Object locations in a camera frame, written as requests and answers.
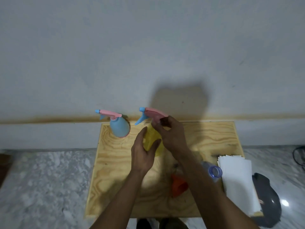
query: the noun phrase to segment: black wire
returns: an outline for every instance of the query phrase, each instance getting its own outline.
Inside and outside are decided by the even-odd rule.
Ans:
[[[300,164],[300,163],[295,159],[294,152],[295,152],[296,150],[303,150],[303,151],[305,151],[305,146],[297,147],[297,148],[295,148],[295,149],[293,150],[293,152],[292,152],[292,157],[293,157],[295,163],[298,164],[298,165],[300,165],[300,166],[302,166],[302,169],[305,170],[305,169],[304,169],[304,167],[305,167],[305,162],[304,162],[303,164]]]

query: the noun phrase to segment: bottle opening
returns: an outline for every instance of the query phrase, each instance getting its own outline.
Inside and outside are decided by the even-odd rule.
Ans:
[[[212,177],[220,178],[222,176],[222,170],[220,167],[214,165],[209,168],[209,173]]]

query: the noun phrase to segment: marble floor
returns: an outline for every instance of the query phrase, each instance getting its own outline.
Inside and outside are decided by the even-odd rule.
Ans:
[[[295,146],[245,147],[253,173],[268,177],[289,206],[282,205],[274,227],[305,228],[305,171],[296,165]],[[4,229],[89,228],[84,219],[95,149],[74,151],[2,151],[14,163],[0,189],[0,222]],[[189,228],[205,228],[201,218],[183,219]],[[135,228],[131,219],[128,228]]]

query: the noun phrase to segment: baseboard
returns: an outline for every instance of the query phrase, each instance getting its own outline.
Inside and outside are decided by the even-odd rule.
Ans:
[[[237,120],[235,125],[243,146],[305,144],[305,119]],[[0,149],[96,148],[100,128],[101,123],[0,125]]]

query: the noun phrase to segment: wooden board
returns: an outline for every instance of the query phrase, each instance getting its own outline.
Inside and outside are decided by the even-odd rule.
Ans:
[[[108,124],[102,124],[85,216],[99,215],[120,189],[131,169],[135,137],[147,125],[131,125],[126,138],[117,138]],[[244,157],[234,122],[187,122],[183,125],[188,146],[198,160],[217,164],[219,155]],[[175,171],[175,164],[177,161],[166,149],[155,158],[143,180],[132,218],[200,217],[190,190],[177,198],[170,197],[170,174]]]

